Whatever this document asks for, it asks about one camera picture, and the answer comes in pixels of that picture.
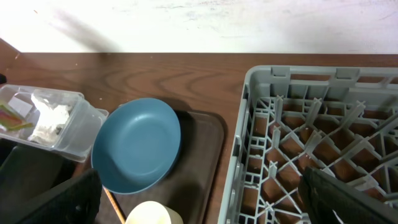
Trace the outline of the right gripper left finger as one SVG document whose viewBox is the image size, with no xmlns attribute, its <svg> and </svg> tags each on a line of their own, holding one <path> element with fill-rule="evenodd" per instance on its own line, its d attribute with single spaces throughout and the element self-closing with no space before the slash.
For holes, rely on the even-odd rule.
<svg viewBox="0 0 398 224">
<path fill-rule="evenodd" d="M 12 212 L 13 223 L 94 223 L 102 183 L 94 169 L 58 184 Z"/>
</svg>

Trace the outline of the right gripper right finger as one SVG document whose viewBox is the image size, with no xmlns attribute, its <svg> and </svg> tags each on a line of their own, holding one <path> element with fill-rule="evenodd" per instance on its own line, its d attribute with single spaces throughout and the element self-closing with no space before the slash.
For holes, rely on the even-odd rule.
<svg viewBox="0 0 398 224">
<path fill-rule="evenodd" d="M 397 223 L 397 210 L 313 167 L 304 170 L 298 192 L 312 224 Z"/>
</svg>

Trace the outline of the white paper cup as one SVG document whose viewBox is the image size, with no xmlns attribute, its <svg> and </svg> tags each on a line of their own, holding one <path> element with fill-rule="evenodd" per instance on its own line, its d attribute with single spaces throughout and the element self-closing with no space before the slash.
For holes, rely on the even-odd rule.
<svg viewBox="0 0 398 224">
<path fill-rule="evenodd" d="M 181 216 L 155 201 L 142 202 L 132 209 L 125 224 L 183 224 Z"/>
</svg>

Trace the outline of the blue round plate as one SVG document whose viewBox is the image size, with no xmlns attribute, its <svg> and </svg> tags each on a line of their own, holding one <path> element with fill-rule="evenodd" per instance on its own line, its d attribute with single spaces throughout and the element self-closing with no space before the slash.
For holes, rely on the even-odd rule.
<svg viewBox="0 0 398 224">
<path fill-rule="evenodd" d="M 110 192 L 142 192 L 170 172 L 180 154 L 181 134 L 176 112 L 164 101 L 130 101 L 111 113 L 100 128 L 91 166 Z"/>
</svg>

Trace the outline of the white paper napkin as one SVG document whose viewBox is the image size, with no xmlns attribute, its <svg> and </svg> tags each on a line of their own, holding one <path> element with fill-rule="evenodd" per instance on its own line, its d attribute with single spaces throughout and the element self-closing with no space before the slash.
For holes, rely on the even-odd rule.
<svg viewBox="0 0 398 224">
<path fill-rule="evenodd" d="M 69 120 L 70 113 L 76 104 L 76 97 L 69 93 L 35 90 L 31 100 L 40 112 L 40 116 L 28 140 L 44 146 L 52 146 Z"/>
</svg>

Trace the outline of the green yellow snack wrapper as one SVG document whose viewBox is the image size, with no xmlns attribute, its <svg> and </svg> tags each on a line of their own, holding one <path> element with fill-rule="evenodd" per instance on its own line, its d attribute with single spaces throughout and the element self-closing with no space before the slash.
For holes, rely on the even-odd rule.
<svg viewBox="0 0 398 224">
<path fill-rule="evenodd" d="M 1 101 L 1 126 L 6 131 L 18 131 L 24 128 L 31 128 L 34 125 L 23 118 L 7 103 Z"/>
</svg>

